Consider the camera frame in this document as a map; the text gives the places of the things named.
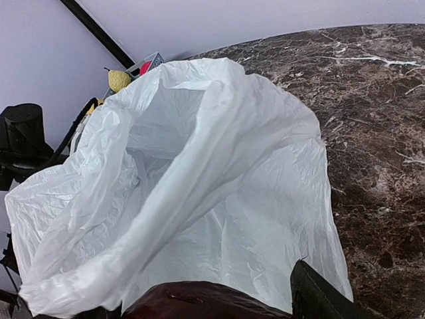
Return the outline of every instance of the yellow pear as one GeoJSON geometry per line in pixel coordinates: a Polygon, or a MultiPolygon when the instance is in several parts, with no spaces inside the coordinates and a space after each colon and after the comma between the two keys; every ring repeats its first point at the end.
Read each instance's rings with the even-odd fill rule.
{"type": "Polygon", "coordinates": [[[130,75],[127,73],[123,71],[109,70],[108,68],[105,69],[108,70],[109,87],[115,93],[119,92],[131,83],[130,75]]]}

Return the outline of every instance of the white plastic bag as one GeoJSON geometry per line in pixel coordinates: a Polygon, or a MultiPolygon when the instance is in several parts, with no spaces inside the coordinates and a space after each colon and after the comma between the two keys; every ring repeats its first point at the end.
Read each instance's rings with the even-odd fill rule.
{"type": "Polygon", "coordinates": [[[313,112],[228,59],[170,62],[109,97],[77,152],[6,197],[36,314],[209,280],[291,311],[298,259],[352,299],[313,112]]]}

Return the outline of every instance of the dark red object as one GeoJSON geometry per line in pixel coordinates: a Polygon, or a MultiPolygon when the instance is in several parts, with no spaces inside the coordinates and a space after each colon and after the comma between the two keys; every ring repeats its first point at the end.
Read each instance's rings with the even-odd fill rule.
{"type": "Polygon", "coordinates": [[[146,62],[144,65],[141,66],[140,68],[140,75],[144,75],[148,70],[149,67],[151,66],[152,61],[146,62]]]}
{"type": "Polygon", "coordinates": [[[149,289],[122,318],[284,319],[291,315],[222,284],[183,281],[149,289]]]}

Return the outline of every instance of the marble countertop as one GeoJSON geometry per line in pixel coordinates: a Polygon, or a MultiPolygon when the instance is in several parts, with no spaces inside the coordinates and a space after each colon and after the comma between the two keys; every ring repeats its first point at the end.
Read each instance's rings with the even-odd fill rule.
{"type": "Polygon", "coordinates": [[[425,313],[425,25],[308,31],[228,57],[319,118],[355,302],[377,318],[425,313]]]}

